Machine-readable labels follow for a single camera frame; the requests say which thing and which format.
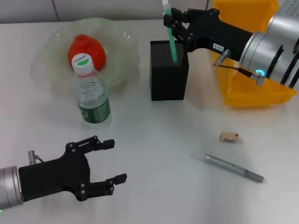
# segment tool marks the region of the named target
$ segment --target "green bottle label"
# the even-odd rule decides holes
[[[106,120],[110,115],[110,106],[108,98],[99,107],[87,109],[79,106],[82,118],[88,123],[97,124]]]

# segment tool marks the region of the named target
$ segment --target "eraser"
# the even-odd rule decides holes
[[[239,140],[239,135],[236,133],[222,132],[220,142],[235,143]]]

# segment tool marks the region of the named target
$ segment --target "green marker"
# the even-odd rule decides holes
[[[162,0],[162,3],[163,3],[164,13],[171,16],[171,7],[170,7],[170,3],[168,2],[168,0]],[[173,60],[173,63],[176,64],[176,63],[178,63],[176,44],[174,42],[174,37],[171,34],[171,28],[167,28],[167,29],[168,29],[168,37],[169,37],[172,60]]]

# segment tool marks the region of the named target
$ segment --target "white bottle cap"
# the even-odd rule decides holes
[[[84,76],[94,69],[92,57],[88,54],[77,54],[71,60],[71,64],[76,74]]]

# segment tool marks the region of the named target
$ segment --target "gray marker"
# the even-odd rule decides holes
[[[256,181],[256,182],[259,182],[259,183],[263,182],[263,176],[252,173],[251,171],[249,171],[247,169],[239,167],[239,166],[237,166],[235,164],[232,164],[230,162],[226,162],[226,161],[224,161],[222,159],[219,159],[215,156],[206,154],[205,161],[207,163],[210,163],[210,164],[215,165],[217,167],[226,169],[226,170],[231,171],[231,172],[233,172],[235,174],[238,174],[240,176],[244,176],[246,178],[249,178],[253,181]]]

